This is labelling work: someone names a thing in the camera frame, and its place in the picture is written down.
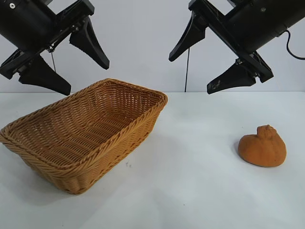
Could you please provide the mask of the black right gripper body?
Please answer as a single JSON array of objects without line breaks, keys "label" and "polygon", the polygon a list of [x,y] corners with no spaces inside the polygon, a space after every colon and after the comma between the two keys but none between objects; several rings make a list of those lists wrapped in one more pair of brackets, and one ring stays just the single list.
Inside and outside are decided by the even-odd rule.
[{"label": "black right gripper body", "polygon": [[305,17],[303,0],[242,0],[226,15],[207,0],[193,0],[188,8],[238,56],[236,64],[263,83],[273,73],[257,50]]}]

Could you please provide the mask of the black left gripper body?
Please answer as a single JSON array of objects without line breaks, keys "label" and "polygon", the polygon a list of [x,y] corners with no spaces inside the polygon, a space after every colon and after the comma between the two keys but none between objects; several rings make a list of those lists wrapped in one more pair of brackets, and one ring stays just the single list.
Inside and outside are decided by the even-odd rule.
[{"label": "black left gripper body", "polygon": [[1,75],[7,79],[43,51],[54,51],[95,10],[88,0],[77,0],[57,14],[48,4],[48,0],[0,2],[0,33],[17,47],[0,66]]}]

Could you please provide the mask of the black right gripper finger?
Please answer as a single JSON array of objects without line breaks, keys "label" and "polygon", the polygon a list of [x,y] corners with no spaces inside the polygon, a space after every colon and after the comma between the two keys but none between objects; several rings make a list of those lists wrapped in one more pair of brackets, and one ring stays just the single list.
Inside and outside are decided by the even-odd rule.
[{"label": "black right gripper finger", "polygon": [[187,27],[180,40],[169,54],[169,61],[175,61],[186,50],[205,38],[206,21],[192,11]]},{"label": "black right gripper finger", "polygon": [[244,64],[234,63],[224,73],[207,84],[207,93],[213,94],[230,88],[248,87],[255,83],[255,77]]}]

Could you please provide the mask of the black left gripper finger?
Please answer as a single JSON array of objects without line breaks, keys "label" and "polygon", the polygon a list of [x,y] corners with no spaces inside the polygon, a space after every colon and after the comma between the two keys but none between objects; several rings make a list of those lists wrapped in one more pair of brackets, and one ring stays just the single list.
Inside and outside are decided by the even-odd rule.
[{"label": "black left gripper finger", "polygon": [[81,27],[71,34],[69,42],[91,57],[100,67],[109,69],[110,61],[97,40],[89,17],[83,19]]},{"label": "black left gripper finger", "polygon": [[20,72],[19,82],[50,89],[63,95],[71,93],[71,85],[58,75],[40,55],[30,61],[26,70]]}]

